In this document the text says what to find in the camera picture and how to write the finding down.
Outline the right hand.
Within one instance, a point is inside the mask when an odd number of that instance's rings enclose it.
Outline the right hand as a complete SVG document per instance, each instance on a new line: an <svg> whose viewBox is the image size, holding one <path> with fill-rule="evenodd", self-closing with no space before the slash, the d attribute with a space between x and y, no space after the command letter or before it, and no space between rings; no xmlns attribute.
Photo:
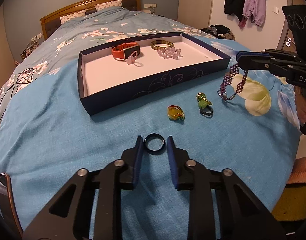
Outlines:
<svg viewBox="0 0 306 240"><path fill-rule="evenodd" d="M302 89L297 86L295 86L295 105L300 123L306 123L306 98L302 94Z"/></svg>

